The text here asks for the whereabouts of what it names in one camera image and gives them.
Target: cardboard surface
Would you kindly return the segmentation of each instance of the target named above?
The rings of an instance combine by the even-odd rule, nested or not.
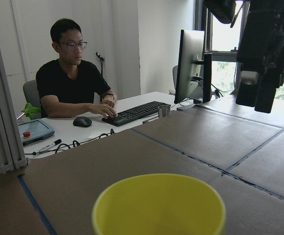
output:
[[[284,197],[284,133],[234,168],[231,173]]]
[[[0,234],[48,235],[17,179],[20,173],[0,175]]]
[[[91,212],[99,194],[149,173],[211,185],[226,206],[227,235],[284,234],[284,112],[264,118],[229,100],[207,103],[227,114],[200,107],[176,112],[0,175],[0,234],[49,234],[17,179],[21,173],[61,235],[94,234]]]
[[[209,182],[221,173],[126,130],[99,141],[32,160],[24,180],[61,235],[93,234],[91,212],[99,194],[122,179],[176,173]]]
[[[199,106],[235,117],[284,128],[284,100],[275,99],[269,114],[256,112],[253,107],[238,105],[235,100],[236,96],[231,94]]]
[[[210,185],[226,206],[227,235],[284,235],[284,201],[229,176]]]
[[[281,130],[202,108],[133,129],[221,169],[235,164]]]

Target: tablet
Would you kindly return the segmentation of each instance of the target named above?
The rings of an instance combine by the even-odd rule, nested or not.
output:
[[[23,146],[35,141],[45,140],[55,133],[55,130],[42,119],[19,123],[18,128]],[[25,132],[30,132],[30,136],[24,137]]]

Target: computer mouse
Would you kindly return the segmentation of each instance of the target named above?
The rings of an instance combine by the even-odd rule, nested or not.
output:
[[[73,120],[73,125],[80,127],[89,127],[92,125],[92,120],[88,117],[77,117],[75,120]]]

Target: black t-shirt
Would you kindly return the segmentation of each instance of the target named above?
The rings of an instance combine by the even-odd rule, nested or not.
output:
[[[70,79],[61,69],[58,60],[43,65],[36,74],[39,96],[55,95],[62,103],[93,103],[94,93],[99,95],[110,90],[97,67],[82,60],[78,65],[78,76]],[[41,116],[47,117],[41,105]]]

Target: black keyboard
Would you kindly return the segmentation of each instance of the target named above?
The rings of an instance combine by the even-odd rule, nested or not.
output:
[[[135,121],[137,119],[144,118],[148,115],[157,113],[158,107],[160,105],[170,106],[170,104],[166,104],[163,102],[152,101],[152,102],[142,104],[134,108],[119,112],[118,117],[108,118],[108,119],[102,118],[102,121],[107,122],[114,126],[121,126],[123,124],[126,124],[129,122]]]

